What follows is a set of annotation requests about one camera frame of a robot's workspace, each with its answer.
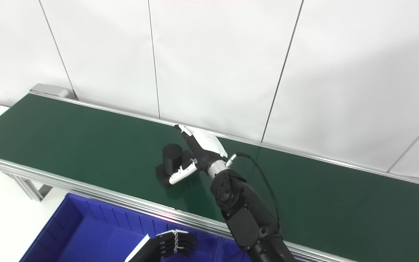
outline cable connector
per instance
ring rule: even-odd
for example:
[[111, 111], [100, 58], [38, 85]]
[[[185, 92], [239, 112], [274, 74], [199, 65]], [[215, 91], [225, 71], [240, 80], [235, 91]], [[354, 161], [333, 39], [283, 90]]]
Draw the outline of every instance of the cable connector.
[[231, 158], [226, 162], [226, 167], [231, 167], [231, 165], [234, 163], [234, 160], [236, 160], [237, 154], [233, 154]]

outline metal leg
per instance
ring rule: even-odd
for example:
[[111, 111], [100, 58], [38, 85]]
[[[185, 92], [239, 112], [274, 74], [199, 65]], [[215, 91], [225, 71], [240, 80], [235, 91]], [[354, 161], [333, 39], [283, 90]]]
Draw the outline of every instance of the metal leg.
[[51, 186], [47, 186], [44, 184], [40, 190], [36, 189], [36, 187], [33, 185], [32, 181], [18, 177], [16, 175], [12, 175], [15, 182], [21, 187], [21, 189], [27, 194], [30, 199], [33, 199], [35, 201], [42, 201], [43, 198], [48, 194], [48, 192], [52, 189]]

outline white wall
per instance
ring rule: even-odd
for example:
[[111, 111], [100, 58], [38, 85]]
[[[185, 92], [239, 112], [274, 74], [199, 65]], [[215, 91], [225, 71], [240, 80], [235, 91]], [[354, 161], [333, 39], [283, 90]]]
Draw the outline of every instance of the white wall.
[[158, 117], [147, 0], [42, 0], [82, 101]]
[[[38, 1], [0, 1], [1, 104], [69, 76], [82, 101], [261, 141], [301, 1], [41, 3], [63, 61]], [[418, 137], [419, 2], [305, 1], [263, 142], [419, 177], [419, 141], [394, 164]]]
[[387, 171], [418, 135], [419, 2], [306, 1], [264, 142]]
[[151, 1], [161, 117], [261, 141], [300, 2]]
[[11, 106], [37, 83], [70, 89], [36, 0], [0, 0], [0, 104]]

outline white floor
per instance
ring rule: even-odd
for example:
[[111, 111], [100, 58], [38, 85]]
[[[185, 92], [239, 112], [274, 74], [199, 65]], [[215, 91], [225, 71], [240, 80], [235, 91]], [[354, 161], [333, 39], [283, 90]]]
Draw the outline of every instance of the white floor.
[[[0, 115], [6, 109], [0, 106]], [[42, 202], [36, 202], [0, 172], [0, 262], [21, 259], [66, 193], [54, 188]]]

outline black cable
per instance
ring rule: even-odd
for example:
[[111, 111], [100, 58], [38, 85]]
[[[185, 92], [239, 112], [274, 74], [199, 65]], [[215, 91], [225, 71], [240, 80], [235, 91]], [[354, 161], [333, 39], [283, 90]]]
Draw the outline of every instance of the black cable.
[[229, 260], [233, 259], [234, 257], [237, 257], [238, 255], [240, 255], [241, 253], [243, 253], [243, 250], [240, 250], [239, 252], [236, 252], [232, 255], [230, 255], [228, 258], [224, 259], [221, 262], [228, 262]]
[[253, 157], [251, 157], [249, 154], [245, 154], [242, 152], [237, 152], [236, 153], [237, 156], [243, 156], [244, 158], [248, 158], [251, 160], [251, 162], [253, 162], [253, 164], [256, 166], [256, 168], [258, 168], [258, 171], [261, 174], [261, 177], [264, 180], [264, 183], [266, 184], [266, 186], [268, 187], [269, 193], [271, 195], [271, 198], [274, 202], [274, 207], [276, 208], [276, 215], [278, 217], [278, 227], [279, 227], [279, 234], [281, 234], [281, 212], [279, 212], [279, 206], [278, 206], [278, 201], [276, 200], [276, 196], [274, 196], [274, 192], [272, 191], [271, 185], [269, 185], [268, 179], [266, 179], [266, 176], [264, 176], [263, 171], [261, 170], [261, 167], [259, 166], [259, 164], [253, 159]]

